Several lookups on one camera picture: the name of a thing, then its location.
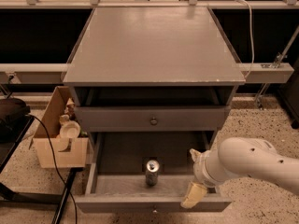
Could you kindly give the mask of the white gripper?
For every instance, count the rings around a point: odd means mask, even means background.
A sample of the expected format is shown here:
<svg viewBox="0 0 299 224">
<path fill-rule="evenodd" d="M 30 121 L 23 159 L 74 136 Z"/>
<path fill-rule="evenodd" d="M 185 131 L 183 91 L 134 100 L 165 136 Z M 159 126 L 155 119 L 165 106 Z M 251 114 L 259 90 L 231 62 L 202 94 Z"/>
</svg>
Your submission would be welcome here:
<svg viewBox="0 0 299 224">
<path fill-rule="evenodd" d="M 199 182 L 190 182 L 180 206 L 185 209 L 195 207 L 207 194 L 207 188 L 213 188 L 225 181 L 225 172 L 218 157 L 218 151 L 203 153 L 191 148 L 193 173 Z"/>
</svg>

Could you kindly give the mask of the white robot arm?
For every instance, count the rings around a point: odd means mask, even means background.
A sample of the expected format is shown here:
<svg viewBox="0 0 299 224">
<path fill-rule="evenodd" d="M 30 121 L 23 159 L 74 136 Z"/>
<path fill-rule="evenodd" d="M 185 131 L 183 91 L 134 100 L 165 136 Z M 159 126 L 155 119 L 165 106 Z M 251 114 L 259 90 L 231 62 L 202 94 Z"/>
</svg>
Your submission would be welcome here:
<svg viewBox="0 0 299 224">
<path fill-rule="evenodd" d="M 180 204 L 185 209 L 195 207 L 208 188 L 240 177 L 267 181 L 299 194 L 299 160 L 279 155 L 264 139 L 231 137 L 215 150 L 199 152 L 192 148 L 190 153 L 194 180 Z"/>
</svg>

